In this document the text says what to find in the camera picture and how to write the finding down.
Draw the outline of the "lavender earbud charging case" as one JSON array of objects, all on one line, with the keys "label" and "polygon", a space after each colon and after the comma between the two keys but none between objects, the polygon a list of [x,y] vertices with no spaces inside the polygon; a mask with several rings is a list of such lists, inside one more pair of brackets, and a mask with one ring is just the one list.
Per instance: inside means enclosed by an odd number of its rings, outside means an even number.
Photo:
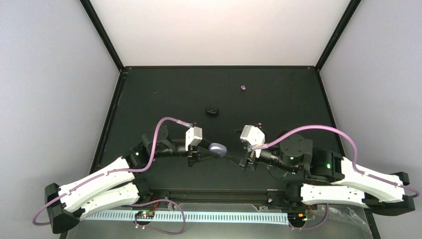
[{"label": "lavender earbud charging case", "polygon": [[211,143],[208,150],[218,156],[224,157],[227,154],[227,147],[220,143]]}]

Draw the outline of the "black earbud charging case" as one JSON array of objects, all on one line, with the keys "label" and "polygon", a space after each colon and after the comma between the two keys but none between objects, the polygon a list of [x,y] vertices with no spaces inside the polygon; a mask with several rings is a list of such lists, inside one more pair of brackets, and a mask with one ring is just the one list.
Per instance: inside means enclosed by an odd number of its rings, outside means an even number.
[{"label": "black earbud charging case", "polygon": [[206,114],[209,116],[217,116],[219,113],[219,110],[217,108],[206,108],[205,111]]}]

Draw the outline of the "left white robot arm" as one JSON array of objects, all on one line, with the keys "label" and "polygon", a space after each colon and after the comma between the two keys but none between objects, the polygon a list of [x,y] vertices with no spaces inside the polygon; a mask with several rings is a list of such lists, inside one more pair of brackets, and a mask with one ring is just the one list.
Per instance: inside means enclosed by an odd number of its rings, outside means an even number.
[{"label": "left white robot arm", "polygon": [[203,138],[202,129],[196,126],[182,139],[171,139],[166,126],[152,129],[141,137],[140,144],[103,169],[73,183],[46,186],[48,225],[54,234],[61,234],[95,213],[146,203],[153,193],[138,170],[146,167],[150,158],[185,157],[191,167],[204,152],[220,157],[227,154],[227,148]]}]

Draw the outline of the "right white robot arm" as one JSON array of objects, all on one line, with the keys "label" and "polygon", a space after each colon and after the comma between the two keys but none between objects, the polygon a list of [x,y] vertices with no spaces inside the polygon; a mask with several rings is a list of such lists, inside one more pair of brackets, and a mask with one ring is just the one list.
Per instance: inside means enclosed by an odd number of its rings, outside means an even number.
[{"label": "right white robot arm", "polygon": [[325,125],[306,125],[286,132],[272,142],[258,126],[246,125],[239,130],[246,155],[240,167],[255,169],[258,164],[284,170],[293,178],[277,195],[289,211],[300,211],[319,204],[353,205],[381,216],[399,216],[413,212],[414,198],[407,195],[409,176],[405,172],[384,174],[357,164],[356,156],[347,157],[315,148],[301,132],[321,129],[343,135]]}]

